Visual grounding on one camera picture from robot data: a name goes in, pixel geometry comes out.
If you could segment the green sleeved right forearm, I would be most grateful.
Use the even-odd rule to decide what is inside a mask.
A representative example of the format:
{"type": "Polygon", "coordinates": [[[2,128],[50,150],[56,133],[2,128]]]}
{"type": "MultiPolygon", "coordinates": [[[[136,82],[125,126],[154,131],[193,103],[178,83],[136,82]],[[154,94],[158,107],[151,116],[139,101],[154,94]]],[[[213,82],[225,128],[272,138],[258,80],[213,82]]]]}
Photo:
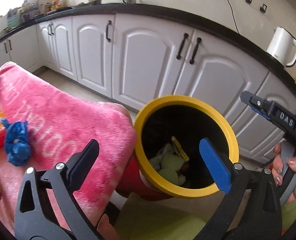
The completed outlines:
{"type": "Polygon", "coordinates": [[[282,206],[282,234],[284,234],[296,220],[296,198],[289,204],[282,206]]]}

